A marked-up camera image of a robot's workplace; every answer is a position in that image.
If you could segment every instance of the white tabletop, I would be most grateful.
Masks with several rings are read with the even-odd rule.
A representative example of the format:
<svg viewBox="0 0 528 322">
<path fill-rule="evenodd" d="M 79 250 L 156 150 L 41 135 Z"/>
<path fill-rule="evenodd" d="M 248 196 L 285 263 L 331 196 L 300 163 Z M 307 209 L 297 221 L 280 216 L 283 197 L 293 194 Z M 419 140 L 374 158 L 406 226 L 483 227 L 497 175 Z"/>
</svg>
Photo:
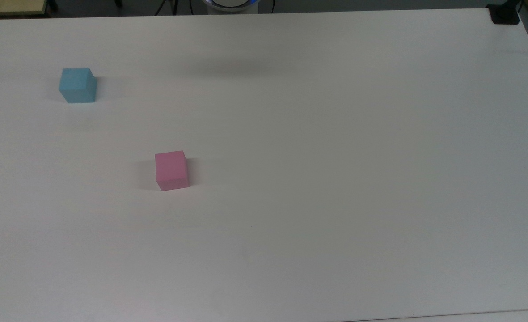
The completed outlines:
<svg viewBox="0 0 528 322">
<path fill-rule="evenodd" d="M 66 104 L 62 68 L 97 102 Z M 154 155 L 183 149 L 190 188 Z M 486 9 L 0 21 L 0 322 L 528 309 L 528 36 Z"/>
</svg>

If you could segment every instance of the cube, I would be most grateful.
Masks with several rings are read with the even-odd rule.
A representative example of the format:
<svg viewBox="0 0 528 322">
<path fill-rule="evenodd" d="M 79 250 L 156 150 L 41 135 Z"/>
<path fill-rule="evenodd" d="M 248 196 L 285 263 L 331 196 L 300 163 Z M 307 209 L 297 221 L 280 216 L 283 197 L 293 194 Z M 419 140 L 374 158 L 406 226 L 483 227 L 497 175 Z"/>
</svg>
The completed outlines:
<svg viewBox="0 0 528 322">
<path fill-rule="evenodd" d="M 59 91 L 68 103 L 94 102 L 97 79 L 89 68 L 63 68 Z"/>
<path fill-rule="evenodd" d="M 156 179 L 160 190 L 190 187 L 184 151 L 155 154 Z"/>
</svg>

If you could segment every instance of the black bracket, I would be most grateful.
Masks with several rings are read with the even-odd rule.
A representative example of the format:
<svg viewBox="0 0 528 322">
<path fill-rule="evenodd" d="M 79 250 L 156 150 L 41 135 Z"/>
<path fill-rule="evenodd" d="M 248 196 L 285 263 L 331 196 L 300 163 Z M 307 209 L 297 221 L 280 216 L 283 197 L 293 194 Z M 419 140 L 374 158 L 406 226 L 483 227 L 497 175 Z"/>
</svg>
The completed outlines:
<svg viewBox="0 0 528 322">
<path fill-rule="evenodd" d="M 489 4 L 492 22 L 497 25 L 517 25 L 520 22 L 516 7 L 521 0 L 508 0 L 503 4 Z"/>
</svg>

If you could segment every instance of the blue cube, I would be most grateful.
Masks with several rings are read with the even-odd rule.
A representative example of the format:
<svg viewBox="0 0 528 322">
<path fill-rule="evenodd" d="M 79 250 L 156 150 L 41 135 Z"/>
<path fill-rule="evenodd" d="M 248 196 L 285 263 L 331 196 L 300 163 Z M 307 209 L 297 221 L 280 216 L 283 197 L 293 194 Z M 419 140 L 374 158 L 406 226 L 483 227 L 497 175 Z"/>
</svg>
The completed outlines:
<svg viewBox="0 0 528 322">
<path fill-rule="evenodd" d="M 94 102 L 97 79 L 89 68 L 63 68 L 59 91 L 68 103 Z"/>
</svg>

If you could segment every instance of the floor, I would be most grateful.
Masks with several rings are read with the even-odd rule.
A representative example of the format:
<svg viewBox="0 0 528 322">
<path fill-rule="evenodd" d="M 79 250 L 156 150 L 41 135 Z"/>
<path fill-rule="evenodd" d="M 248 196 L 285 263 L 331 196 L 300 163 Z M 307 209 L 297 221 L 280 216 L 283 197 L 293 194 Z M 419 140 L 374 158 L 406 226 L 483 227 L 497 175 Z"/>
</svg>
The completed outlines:
<svg viewBox="0 0 528 322">
<path fill-rule="evenodd" d="M 261 0 L 260 13 L 338 12 L 367 10 L 413 10 L 434 8 L 484 8 L 487 4 L 500 4 L 503 0 Z M 153 16 L 164 0 L 123 0 L 117 8 L 114 0 L 57 0 L 55 18 Z M 178 0 L 177 15 L 206 14 L 202 0 Z M 170 1 L 166 1 L 159 16 L 170 16 Z M 528 9 L 520 12 L 528 32 Z"/>
</svg>

